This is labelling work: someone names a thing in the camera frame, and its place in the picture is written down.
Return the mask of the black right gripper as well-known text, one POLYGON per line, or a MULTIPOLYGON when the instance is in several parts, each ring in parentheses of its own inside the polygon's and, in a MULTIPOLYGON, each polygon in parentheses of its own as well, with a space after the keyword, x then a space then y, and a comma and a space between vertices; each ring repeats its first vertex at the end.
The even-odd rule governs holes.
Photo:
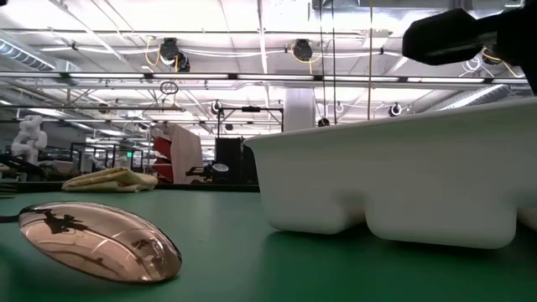
POLYGON ((474 18, 457 8, 414 21, 404 32, 402 55, 426 65, 446 65, 476 56, 496 39, 499 16, 474 18))

